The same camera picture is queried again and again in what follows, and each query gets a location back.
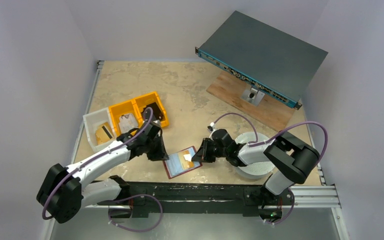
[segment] table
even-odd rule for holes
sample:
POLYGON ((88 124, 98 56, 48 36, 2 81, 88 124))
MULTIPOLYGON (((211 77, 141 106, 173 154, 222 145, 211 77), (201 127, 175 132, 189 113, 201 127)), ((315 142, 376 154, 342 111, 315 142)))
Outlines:
MULTIPOLYGON (((220 72, 219 68, 206 62, 105 61, 89 112, 157 91, 170 121, 170 125, 163 129, 167 153, 176 153, 190 146, 198 149, 202 139, 209 135, 207 126, 211 122, 225 113, 243 114, 206 91, 220 72)), ((245 116, 259 133, 268 137, 276 133, 248 115, 245 116)), ((288 126, 304 120, 304 107, 301 107, 295 111, 288 126)), ((252 131, 245 120, 234 115, 222 118, 217 123, 217 128, 225 128, 233 138, 252 131)), ((306 126, 296 127, 290 132, 310 144, 306 126)), ((77 163, 92 154, 94 152, 83 131, 74 162, 77 163)), ((241 177, 224 159, 218 159, 215 163, 204 163, 198 169, 168 179, 163 163, 149 161, 146 155, 114 167, 98 180, 104 180, 111 175, 119 175, 126 181, 164 183, 262 185, 266 181, 265 178, 254 180, 241 177)), ((317 169, 313 169, 303 185, 321 185, 317 169)))

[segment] floor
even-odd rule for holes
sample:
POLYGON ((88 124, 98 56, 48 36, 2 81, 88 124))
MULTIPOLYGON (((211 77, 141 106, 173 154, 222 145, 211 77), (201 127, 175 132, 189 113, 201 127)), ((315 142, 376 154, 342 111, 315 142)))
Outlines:
MULTIPOLYGON (((205 62, 105 61, 89 112, 157 91, 170 121, 170 125, 163 129, 168 154, 190 146, 198 149, 202 139, 209 135, 207 130, 209 123, 225 113, 242 113, 206 92, 207 87, 220 72, 219 68, 205 62)), ((305 106, 294 113, 288 125, 305 120, 304 108, 305 106)), ((269 137, 276 133, 258 121, 249 119, 259 133, 269 137)), ((225 128, 234 138, 241 133, 252 131, 249 124, 237 116, 226 116, 217 123, 217 128, 225 128)), ((310 144, 309 133, 305 126, 299 126, 290 132, 310 144)), ((83 132, 75 162, 92 154, 86 133, 83 132)), ((106 179, 110 175, 119 175, 126 181, 170 183, 261 185, 266 180, 243 178, 224 159, 218 159, 215 163, 204 163, 198 169, 168 179, 163 163, 151 162, 145 155, 114 167, 98 180, 106 179)), ((316 169, 303 185, 321 185, 316 169)))

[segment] wall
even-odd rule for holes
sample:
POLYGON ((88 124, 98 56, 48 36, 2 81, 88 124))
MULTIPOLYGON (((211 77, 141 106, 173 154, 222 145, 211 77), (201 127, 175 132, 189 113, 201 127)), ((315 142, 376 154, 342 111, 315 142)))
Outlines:
POLYGON ((70 160, 95 64, 65 2, 0 0, 0 239, 39 238, 36 194, 70 160))
POLYGON ((238 10, 307 40, 328 0, 66 0, 99 60, 198 61, 203 44, 238 10))
POLYGON ((384 1, 329 1, 308 41, 329 52, 304 98, 323 171, 351 239, 384 239, 384 1))

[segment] white plastic container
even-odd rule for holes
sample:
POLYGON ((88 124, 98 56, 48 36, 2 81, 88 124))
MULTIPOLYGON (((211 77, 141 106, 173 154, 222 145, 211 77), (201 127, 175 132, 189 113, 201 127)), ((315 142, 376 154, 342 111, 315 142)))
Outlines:
POLYGON ((111 121, 110 111, 108 107, 83 115, 83 122, 84 128, 86 130, 87 141, 89 142, 90 147, 95 153, 108 147, 116 139, 115 137, 117 137, 114 133, 113 121, 111 121), (111 131, 112 135, 114 136, 114 140, 110 140, 106 143, 97 145, 95 132, 98 129, 98 126, 104 123, 109 123, 109 125, 111 126, 111 131))

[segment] wooden plank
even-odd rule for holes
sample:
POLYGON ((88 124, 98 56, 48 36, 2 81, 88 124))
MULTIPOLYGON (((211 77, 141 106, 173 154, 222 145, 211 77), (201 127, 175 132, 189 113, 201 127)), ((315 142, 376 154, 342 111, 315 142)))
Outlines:
POLYGON ((222 71, 206 91, 275 131, 284 129, 295 109, 267 94, 255 106, 241 98, 246 87, 244 81, 222 71))

